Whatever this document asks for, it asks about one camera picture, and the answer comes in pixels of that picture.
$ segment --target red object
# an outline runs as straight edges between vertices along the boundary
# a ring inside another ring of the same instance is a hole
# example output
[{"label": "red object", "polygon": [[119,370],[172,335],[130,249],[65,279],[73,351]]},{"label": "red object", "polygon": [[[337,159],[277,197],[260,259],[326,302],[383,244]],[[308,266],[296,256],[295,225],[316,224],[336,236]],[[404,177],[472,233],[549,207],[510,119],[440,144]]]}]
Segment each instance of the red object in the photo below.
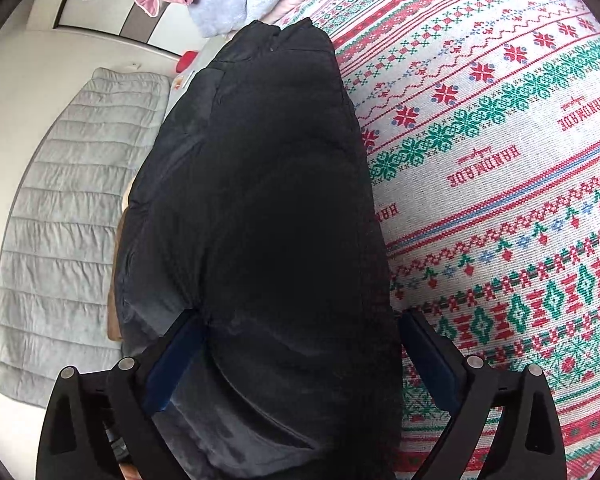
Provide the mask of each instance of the red object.
[{"label": "red object", "polygon": [[176,65],[176,72],[179,74],[180,72],[187,69],[187,67],[193,63],[193,60],[196,59],[198,53],[195,50],[187,50],[182,56],[180,56],[180,60]]}]

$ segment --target gray mattress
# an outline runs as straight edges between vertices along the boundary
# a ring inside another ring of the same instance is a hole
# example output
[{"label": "gray mattress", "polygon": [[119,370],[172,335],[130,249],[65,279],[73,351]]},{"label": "gray mattress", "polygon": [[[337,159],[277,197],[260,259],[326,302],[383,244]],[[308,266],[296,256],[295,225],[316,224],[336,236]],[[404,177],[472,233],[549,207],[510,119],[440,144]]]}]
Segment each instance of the gray mattress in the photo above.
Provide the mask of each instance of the gray mattress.
[{"label": "gray mattress", "polygon": [[111,368],[107,293],[122,194],[152,148],[170,80],[103,68],[40,143],[0,256],[0,392],[46,406],[58,372]]}]

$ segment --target black puffer jacket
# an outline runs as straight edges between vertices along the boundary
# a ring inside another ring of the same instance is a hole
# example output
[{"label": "black puffer jacket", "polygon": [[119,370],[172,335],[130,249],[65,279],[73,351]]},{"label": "black puffer jacket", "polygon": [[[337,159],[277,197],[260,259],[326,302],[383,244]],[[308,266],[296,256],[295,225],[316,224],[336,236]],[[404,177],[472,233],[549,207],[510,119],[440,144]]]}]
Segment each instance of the black puffer jacket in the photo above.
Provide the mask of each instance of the black puffer jacket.
[{"label": "black puffer jacket", "polygon": [[392,478],[402,370],[360,128],[310,20],[240,31],[165,120],[116,270],[126,354],[208,325],[154,417],[211,478]]}]

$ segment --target nordic print fabric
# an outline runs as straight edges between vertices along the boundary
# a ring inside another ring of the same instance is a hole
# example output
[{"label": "nordic print fabric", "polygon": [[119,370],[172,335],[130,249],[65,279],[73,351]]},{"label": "nordic print fabric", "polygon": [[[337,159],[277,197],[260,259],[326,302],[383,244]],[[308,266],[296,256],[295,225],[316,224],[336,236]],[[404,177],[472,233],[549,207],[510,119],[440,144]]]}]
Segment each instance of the nordic print fabric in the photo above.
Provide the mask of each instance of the nordic print fabric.
[{"label": "nordic print fabric", "polygon": [[[600,464],[600,24],[581,0],[309,0],[356,107],[396,310],[544,368],[570,479]],[[398,478],[448,418],[405,359]],[[466,478],[496,428],[493,411]]]}]

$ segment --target silver screw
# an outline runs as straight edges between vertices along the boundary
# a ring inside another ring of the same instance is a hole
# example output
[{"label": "silver screw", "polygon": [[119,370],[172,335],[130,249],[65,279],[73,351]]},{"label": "silver screw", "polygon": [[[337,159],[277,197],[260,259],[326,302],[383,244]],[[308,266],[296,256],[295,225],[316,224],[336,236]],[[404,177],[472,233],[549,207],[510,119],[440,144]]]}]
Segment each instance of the silver screw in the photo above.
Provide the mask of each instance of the silver screw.
[{"label": "silver screw", "polygon": [[120,359],[120,362],[118,363],[118,368],[120,368],[121,370],[131,370],[131,368],[133,368],[135,364],[136,362],[132,357],[125,357]]},{"label": "silver screw", "polygon": [[68,366],[67,368],[63,368],[60,372],[60,377],[63,379],[68,379],[74,376],[74,367]]},{"label": "silver screw", "polygon": [[529,365],[529,373],[531,375],[535,375],[536,377],[539,377],[542,375],[542,368],[536,364]]},{"label": "silver screw", "polygon": [[479,358],[477,355],[470,355],[467,359],[466,359],[466,363],[471,367],[471,368],[482,368],[484,366],[484,361]]}]

